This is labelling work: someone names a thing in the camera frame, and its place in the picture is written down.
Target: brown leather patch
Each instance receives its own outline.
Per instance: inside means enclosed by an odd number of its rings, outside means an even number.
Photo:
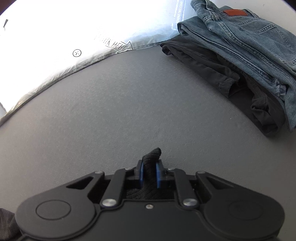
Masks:
[[[228,9],[224,10],[223,12],[228,16],[248,16],[243,10],[240,9]]]

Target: black fabric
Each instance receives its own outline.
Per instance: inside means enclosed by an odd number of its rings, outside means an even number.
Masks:
[[[143,176],[144,183],[141,189],[130,189],[126,192],[127,199],[144,199],[144,200],[159,200],[159,199],[174,199],[174,194],[171,190],[157,189],[156,181],[156,161],[161,155],[160,148],[156,148],[147,155],[143,156],[144,165]]]
[[[236,105],[266,136],[274,136],[285,123],[277,99],[252,77],[215,52],[178,35],[163,42],[173,55]]]
[[[15,215],[0,208],[0,240],[17,240],[21,236],[20,229],[15,221]]]

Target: gray table surface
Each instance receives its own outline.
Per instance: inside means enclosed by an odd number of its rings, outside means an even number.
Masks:
[[[272,139],[159,46],[111,56],[56,83],[0,127],[0,207],[153,148],[166,167],[206,170],[280,202],[296,240],[296,132]]]

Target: screw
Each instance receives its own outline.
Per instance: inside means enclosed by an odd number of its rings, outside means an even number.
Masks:
[[[197,204],[197,200],[193,198],[186,198],[183,200],[183,204],[188,207],[195,206]]]
[[[154,208],[154,206],[153,206],[152,204],[147,204],[145,207],[146,207],[147,209],[153,209],[153,208]]]
[[[105,207],[113,207],[117,204],[117,201],[112,198],[108,198],[102,201],[102,205]]]

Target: blue jeans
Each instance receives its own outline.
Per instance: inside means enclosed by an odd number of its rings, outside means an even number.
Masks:
[[[229,16],[209,0],[192,0],[197,16],[180,22],[180,34],[216,52],[270,91],[296,126],[296,36],[244,9]]]

